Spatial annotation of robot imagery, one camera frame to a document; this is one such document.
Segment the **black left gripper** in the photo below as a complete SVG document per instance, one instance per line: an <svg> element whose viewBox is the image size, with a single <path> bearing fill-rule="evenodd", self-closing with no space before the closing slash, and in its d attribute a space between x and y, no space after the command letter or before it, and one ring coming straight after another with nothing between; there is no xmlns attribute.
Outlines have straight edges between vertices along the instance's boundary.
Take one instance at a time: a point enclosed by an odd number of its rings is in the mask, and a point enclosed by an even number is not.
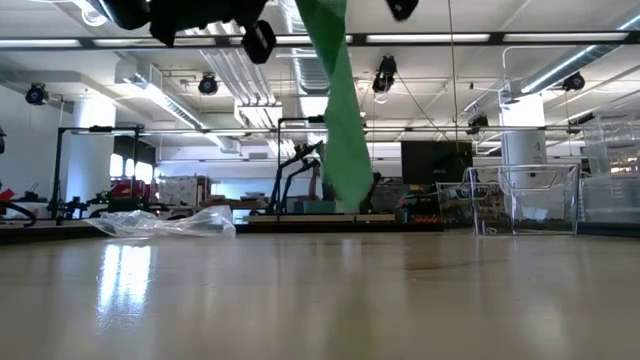
<svg viewBox="0 0 640 360"><path fill-rule="evenodd" d="M192 28L204 29L211 23L235 22L245 30L241 44L254 64L264 64L275 45L270 24L259 17L267 0L152 0L150 34L168 47L176 33Z"/></svg>

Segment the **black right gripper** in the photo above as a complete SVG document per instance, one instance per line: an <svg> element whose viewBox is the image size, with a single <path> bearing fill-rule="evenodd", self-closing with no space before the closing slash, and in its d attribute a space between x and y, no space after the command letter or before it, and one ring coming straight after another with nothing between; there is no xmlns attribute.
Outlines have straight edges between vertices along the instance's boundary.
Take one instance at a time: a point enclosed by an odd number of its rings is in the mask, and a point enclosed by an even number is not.
<svg viewBox="0 0 640 360"><path fill-rule="evenodd" d="M419 0L385 0L385 2L397 22L406 21L419 4Z"/></svg>

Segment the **green elastic bandage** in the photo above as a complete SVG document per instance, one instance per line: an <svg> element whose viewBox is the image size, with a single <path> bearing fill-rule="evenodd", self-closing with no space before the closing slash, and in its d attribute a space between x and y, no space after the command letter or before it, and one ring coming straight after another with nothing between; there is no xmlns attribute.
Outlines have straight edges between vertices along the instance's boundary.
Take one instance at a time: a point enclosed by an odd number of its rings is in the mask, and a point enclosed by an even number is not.
<svg viewBox="0 0 640 360"><path fill-rule="evenodd" d="M346 41L347 0L295 0L329 81L325 176L347 212L355 213L373 183Z"/></svg>

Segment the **white patterned box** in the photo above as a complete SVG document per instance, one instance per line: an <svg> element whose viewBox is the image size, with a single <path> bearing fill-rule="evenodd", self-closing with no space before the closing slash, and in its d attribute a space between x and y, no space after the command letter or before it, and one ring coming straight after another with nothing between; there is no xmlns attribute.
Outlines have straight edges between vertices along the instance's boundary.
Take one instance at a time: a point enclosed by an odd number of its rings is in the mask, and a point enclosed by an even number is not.
<svg viewBox="0 0 640 360"><path fill-rule="evenodd" d="M164 176L157 179L157 194L164 204L197 207L207 200L209 191L209 178L206 176Z"/></svg>

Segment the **red tool cart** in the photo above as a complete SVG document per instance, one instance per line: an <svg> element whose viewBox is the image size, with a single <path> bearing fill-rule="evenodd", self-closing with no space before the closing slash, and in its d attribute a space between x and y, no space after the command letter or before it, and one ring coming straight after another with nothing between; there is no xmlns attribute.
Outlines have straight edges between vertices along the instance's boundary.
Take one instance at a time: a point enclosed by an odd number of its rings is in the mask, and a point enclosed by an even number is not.
<svg viewBox="0 0 640 360"><path fill-rule="evenodd" d="M109 195L112 198L147 199L151 195L152 186L142 180L115 179L111 181Z"/></svg>

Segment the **clear plastic bin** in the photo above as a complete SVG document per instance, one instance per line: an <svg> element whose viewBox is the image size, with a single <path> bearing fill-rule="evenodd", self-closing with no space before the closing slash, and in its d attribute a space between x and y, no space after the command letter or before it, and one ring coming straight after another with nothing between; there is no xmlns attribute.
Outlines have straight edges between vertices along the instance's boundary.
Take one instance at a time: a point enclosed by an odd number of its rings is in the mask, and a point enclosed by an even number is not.
<svg viewBox="0 0 640 360"><path fill-rule="evenodd" d="M437 183L441 223L447 229L473 228L475 210L500 216L504 201L497 183Z"/></svg>

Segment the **teal box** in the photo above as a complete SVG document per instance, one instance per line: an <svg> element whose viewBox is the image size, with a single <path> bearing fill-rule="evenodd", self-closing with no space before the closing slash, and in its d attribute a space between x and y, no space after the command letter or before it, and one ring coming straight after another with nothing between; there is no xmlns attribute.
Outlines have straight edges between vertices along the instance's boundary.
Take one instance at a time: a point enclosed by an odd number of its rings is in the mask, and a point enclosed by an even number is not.
<svg viewBox="0 0 640 360"><path fill-rule="evenodd" d="M335 212L335 202L325 200L305 200L303 202L303 212L305 214L333 214Z"/></svg>

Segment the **wooden station table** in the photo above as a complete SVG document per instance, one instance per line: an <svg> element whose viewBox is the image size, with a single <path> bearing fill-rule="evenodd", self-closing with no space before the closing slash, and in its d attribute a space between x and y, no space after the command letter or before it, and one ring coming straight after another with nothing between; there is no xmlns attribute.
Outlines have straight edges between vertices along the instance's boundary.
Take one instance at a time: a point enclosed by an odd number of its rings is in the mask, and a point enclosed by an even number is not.
<svg viewBox="0 0 640 360"><path fill-rule="evenodd" d="M393 214L319 214L319 215L253 215L245 218L248 224L257 223L393 223Z"/></svg>

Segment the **red black machine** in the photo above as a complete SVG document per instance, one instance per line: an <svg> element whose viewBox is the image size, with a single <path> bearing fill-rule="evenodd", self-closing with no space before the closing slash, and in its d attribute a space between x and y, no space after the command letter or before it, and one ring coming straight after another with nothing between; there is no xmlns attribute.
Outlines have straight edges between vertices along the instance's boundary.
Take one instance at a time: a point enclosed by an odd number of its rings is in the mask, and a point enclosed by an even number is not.
<svg viewBox="0 0 640 360"><path fill-rule="evenodd" d="M11 201L11 198L14 195L15 193L10 189L0 190L0 214L2 213L3 209L13 210L26 217L27 223L24 225L24 227L31 227L35 225L37 222L36 215L28 209L13 203Z"/></svg>

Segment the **white ceiling duct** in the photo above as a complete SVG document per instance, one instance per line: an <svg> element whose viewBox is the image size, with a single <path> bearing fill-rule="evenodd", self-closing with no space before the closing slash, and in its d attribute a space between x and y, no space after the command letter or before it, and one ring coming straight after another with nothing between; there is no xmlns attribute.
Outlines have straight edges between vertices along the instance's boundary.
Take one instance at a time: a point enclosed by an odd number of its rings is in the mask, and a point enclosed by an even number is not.
<svg viewBox="0 0 640 360"><path fill-rule="evenodd" d="M197 112L178 98L171 83L165 83L164 75L155 65L122 59L115 67L115 83L134 98L150 101L179 123L178 128L161 130L160 134L193 135L206 139L223 153L241 153L242 145L234 137L242 133L220 131L206 126Z"/></svg>

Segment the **black overhead rail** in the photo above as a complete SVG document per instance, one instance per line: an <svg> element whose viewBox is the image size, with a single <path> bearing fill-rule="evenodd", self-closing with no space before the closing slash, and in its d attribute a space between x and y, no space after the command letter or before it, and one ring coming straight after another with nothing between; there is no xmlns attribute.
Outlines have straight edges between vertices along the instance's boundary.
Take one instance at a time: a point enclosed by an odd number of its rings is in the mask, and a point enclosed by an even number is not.
<svg viewBox="0 0 640 360"><path fill-rule="evenodd" d="M345 36L353 47L407 46L516 46L516 45L640 45L640 30L563 32L468 32L468 33L352 33ZM57 51L59 49L142 51L163 49L152 37L50 37L0 38L6 51Z"/></svg>

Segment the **silver ventilation duct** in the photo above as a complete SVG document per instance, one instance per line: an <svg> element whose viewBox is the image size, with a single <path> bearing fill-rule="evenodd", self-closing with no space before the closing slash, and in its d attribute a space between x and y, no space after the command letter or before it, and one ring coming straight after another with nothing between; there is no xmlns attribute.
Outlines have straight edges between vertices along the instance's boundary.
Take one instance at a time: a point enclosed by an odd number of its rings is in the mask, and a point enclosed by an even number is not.
<svg viewBox="0 0 640 360"><path fill-rule="evenodd" d="M640 44L640 10L627 16L611 30L562 31L545 34L541 45L557 43L572 46L543 69L524 78L513 88L516 98L545 91L580 72L586 66L604 58L625 45Z"/></svg>
<svg viewBox="0 0 640 360"><path fill-rule="evenodd" d="M293 65L299 88L307 95L329 94L329 80L314 50L294 48Z"/></svg>

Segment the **black station frame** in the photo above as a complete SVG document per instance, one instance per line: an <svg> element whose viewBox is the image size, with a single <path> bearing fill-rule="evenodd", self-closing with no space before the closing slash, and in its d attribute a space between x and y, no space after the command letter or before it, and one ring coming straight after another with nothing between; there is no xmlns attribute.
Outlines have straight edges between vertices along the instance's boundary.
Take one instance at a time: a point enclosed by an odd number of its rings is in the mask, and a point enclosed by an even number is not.
<svg viewBox="0 0 640 360"><path fill-rule="evenodd" d="M56 152L55 152L55 165L53 173L53 185L51 200L48 205L48 209L51 212L51 219L60 225L63 221L63 217L60 212L60 167L61 167L61 155L63 137L66 132L72 132L74 135L101 135L101 136L129 136L134 138L133 144L133 160L137 163L138 160L138 141L145 127L142 125L130 126L130 127L113 127L113 126L99 126L93 125L90 127L59 127L57 129L56 138Z"/></svg>
<svg viewBox="0 0 640 360"><path fill-rule="evenodd" d="M277 135L277 169L276 169L276 174L275 174L275 180L274 180L274 187L272 190L272 194L270 197L270 201L269 204L267 206L267 209L275 215L282 215L283 213L287 212L287 199L288 199L288 192L289 189L291 187L291 183L292 180L295 176L304 173L308 170L314 169L316 167L318 167L320 165L320 161L318 159L314 159L314 160L307 160L306 157L308 155L310 155L312 152L314 152L320 145L323 145L323 142L320 141L316 144L307 146L305 145L303 147L302 150L300 151L294 151L294 155L289 158L287 161L283 162L282 158L281 158L281 140L282 140L282 130L283 130L283 124L285 122L292 122L292 121L302 121L305 120L307 122L310 123L323 123L324 122L324 116L323 115L317 115L317 116L311 116L311 117L285 117L285 118L280 118L277 122L277 129L276 129L276 135ZM281 180L282 180L282 175L283 175L283 170L293 164L296 164L297 162L300 162L302 164L302 167L292 173L290 173L285 181L285 187L282 188L281 187Z"/></svg>

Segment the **black wall screen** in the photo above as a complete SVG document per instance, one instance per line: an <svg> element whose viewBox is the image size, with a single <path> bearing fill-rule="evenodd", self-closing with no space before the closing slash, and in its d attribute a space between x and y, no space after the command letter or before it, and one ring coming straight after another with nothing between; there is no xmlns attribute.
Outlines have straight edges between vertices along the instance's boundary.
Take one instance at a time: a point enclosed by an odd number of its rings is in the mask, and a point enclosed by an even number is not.
<svg viewBox="0 0 640 360"><path fill-rule="evenodd" d="M470 142L403 141L401 143L402 179L408 185L434 185L459 182L465 170L473 166Z"/></svg>

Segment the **black table frame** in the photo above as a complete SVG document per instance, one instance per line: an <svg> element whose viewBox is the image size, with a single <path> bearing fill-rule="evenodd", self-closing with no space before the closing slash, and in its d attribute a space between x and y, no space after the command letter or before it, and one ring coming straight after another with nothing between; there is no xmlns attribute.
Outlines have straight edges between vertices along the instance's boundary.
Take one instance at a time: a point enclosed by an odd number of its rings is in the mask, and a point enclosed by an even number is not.
<svg viewBox="0 0 640 360"><path fill-rule="evenodd" d="M237 234L307 233L442 233L441 224L267 223L237 225ZM630 223L578 223L579 235L640 239L640 225ZM0 229L0 246L105 237L91 226L53 226Z"/></svg>

